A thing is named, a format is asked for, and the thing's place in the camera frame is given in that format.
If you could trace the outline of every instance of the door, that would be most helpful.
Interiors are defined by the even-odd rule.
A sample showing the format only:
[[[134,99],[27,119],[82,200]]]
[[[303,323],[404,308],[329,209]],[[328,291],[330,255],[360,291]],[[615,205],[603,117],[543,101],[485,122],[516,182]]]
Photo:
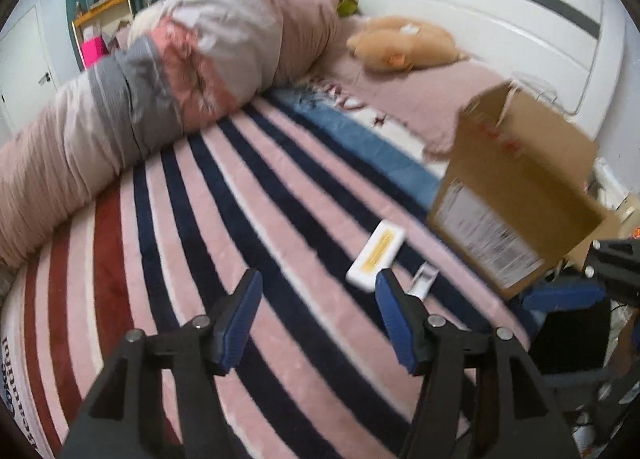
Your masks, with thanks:
[[[14,134],[31,123],[56,93],[35,6],[0,39],[0,93]]]

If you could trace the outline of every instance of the screw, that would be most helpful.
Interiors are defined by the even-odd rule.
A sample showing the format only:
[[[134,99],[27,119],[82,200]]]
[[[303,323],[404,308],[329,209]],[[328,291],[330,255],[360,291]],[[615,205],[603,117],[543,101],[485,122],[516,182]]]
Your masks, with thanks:
[[[611,394],[611,384],[605,383],[598,391],[598,401],[604,401]]]
[[[196,318],[191,322],[193,327],[196,329],[204,329],[211,323],[210,318],[205,314],[199,314]]]
[[[427,322],[429,322],[429,325],[431,327],[442,327],[447,323],[445,318],[443,316],[440,316],[439,314],[430,315],[427,319]]]
[[[145,335],[145,332],[142,329],[132,329],[125,334],[125,339],[129,343],[137,342]]]
[[[500,340],[507,341],[513,338],[513,332],[507,327],[498,327],[495,334]]]

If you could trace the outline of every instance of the headboard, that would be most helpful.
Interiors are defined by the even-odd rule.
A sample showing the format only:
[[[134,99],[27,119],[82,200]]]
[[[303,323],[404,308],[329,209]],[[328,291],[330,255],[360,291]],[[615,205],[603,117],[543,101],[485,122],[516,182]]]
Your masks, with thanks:
[[[595,138],[616,88],[624,15],[610,0],[360,0],[447,28],[460,47],[554,102]]]

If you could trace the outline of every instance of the rolled comforter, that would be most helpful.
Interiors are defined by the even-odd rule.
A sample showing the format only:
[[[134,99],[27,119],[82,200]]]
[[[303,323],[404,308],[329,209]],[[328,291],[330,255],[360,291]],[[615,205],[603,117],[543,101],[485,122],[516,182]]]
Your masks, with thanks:
[[[0,259],[18,268],[124,169],[301,77],[339,0],[166,0],[158,27],[63,86],[0,150]]]

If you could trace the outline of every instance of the light blue stripe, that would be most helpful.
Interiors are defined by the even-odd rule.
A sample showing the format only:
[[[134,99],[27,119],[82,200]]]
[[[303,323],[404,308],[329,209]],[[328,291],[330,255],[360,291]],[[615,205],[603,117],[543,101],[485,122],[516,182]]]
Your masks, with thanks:
[[[284,88],[274,90],[273,94],[296,113],[315,123],[345,149],[369,163],[418,204],[427,210],[431,209],[439,180],[420,163],[356,123],[348,113],[333,109],[310,92]]]

